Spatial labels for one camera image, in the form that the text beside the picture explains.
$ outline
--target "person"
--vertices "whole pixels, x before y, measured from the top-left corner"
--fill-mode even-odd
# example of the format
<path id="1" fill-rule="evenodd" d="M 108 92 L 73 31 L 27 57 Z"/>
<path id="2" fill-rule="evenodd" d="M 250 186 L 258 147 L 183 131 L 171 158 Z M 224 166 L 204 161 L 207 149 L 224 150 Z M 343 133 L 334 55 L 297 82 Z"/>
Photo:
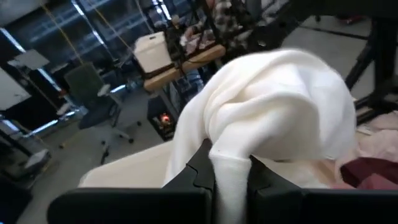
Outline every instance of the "person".
<path id="1" fill-rule="evenodd" d="M 251 30 L 239 34 L 243 28 L 240 22 L 247 21 L 247 24 L 250 25 L 255 23 L 244 4 L 240 0 L 206 0 L 206 3 L 221 38 L 227 40 L 228 48 L 245 49 L 248 46 L 246 39 Z M 200 33 L 204 29 L 205 21 L 206 18 L 203 18 L 199 23 L 188 27 L 184 33 L 185 37 L 190 40 L 193 35 Z"/>

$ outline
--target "white box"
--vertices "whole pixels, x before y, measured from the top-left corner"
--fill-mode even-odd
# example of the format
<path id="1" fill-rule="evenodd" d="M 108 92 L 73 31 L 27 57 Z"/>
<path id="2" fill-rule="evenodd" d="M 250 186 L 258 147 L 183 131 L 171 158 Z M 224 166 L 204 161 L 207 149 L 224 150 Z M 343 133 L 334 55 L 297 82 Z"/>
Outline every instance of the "white box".
<path id="1" fill-rule="evenodd" d="M 138 38 L 134 55 L 146 73 L 153 72 L 172 63 L 163 32 Z"/>

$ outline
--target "white cloth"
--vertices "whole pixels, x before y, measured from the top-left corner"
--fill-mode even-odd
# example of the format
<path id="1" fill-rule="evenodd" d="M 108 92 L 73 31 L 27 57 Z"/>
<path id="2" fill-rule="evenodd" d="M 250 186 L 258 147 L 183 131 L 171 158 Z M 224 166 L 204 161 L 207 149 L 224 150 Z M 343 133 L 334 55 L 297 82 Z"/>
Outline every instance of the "white cloth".
<path id="1" fill-rule="evenodd" d="M 290 49 L 240 57 L 221 68 L 182 111 L 165 183 L 210 138 L 217 222 L 243 223 L 251 154 L 333 159 L 355 147 L 355 126 L 344 81 L 318 57 Z"/>

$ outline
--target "black stand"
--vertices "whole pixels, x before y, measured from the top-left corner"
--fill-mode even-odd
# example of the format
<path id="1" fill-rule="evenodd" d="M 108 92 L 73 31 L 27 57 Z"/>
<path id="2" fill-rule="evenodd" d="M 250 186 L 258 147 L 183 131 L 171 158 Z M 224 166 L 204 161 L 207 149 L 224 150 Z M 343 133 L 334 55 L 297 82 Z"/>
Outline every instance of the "black stand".
<path id="1" fill-rule="evenodd" d="M 370 107 L 371 110 L 357 117 L 358 125 L 398 108 L 394 102 L 384 99 L 396 87 L 394 69 L 397 34 L 396 21 L 373 19 L 368 42 L 346 78 L 347 87 L 351 90 L 369 64 L 374 62 L 374 91 L 355 103 L 357 110 L 365 106 Z"/>

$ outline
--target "plaid shirt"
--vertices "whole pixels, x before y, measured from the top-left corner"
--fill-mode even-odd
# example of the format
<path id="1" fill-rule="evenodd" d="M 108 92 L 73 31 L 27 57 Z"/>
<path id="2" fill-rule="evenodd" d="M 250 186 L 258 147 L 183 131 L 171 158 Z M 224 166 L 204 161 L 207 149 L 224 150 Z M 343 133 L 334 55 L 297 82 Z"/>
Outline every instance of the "plaid shirt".
<path id="1" fill-rule="evenodd" d="M 232 3 L 235 4 L 236 11 L 232 10 Z M 247 47 L 246 39 L 250 35 L 251 30 L 230 38 L 231 35 L 234 33 L 238 34 L 239 30 L 243 28 L 243 26 L 238 22 L 239 20 L 250 19 L 250 15 L 241 0 L 216 0 L 212 16 L 215 26 L 220 32 L 221 38 L 228 39 L 229 47 Z M 205 21 L 206 18 L 202 18 L 198 24 L 193 26 L 194 33 L 202 31 Z"/>

